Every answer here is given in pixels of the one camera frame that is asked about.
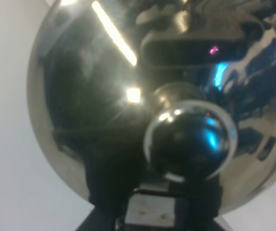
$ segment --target chrome sphere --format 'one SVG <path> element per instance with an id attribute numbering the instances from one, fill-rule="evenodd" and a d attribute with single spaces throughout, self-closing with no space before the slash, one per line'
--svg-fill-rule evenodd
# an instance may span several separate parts
<path id="1" fill-rule="evenodd" d="M 224 213 L 276 181 L 276 5 L 239 2 L 56 1 L 27 95 L 75 192 L 113 207 L 151 175 L 215 180 Z"/>

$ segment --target reflective metal surface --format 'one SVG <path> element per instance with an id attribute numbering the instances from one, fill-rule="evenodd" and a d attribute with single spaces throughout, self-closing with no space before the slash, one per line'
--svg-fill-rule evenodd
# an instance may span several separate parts
<path id="1" fill-rule="evenodd" d="M 233 158 L 216 177 L 221 213 L 276 181 L 276 10 L 235 2 L 52 6 L 31 55 L 28 105 L 45 156 L 74 191 L 111 206 L 128 195 L 149 167 L 149 124 L 190 99 L 221 108 L 237 130 Z"/>

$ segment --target white wall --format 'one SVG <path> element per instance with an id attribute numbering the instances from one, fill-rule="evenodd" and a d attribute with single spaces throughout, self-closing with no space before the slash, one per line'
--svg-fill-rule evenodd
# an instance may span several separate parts
<path id="1" fill-rule="evenodd" d="M 49 166 L 33 135 L 26 72 L 44 0 L 0 0 L 0 231 L 73 231 L 92 208 Z"/>

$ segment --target white background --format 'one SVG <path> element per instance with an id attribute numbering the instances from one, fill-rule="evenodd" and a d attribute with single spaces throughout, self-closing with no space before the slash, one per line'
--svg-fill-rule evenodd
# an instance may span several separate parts
<path id="1" fill-rule="evenodd" d="M 0 231 L 73 231 L 92 208 L 49 166 L 28 118 L 27 63 L 47 10 L 0 0 Z M 276 185 L 225 219 L 235 231 L 276 230 Z"/>

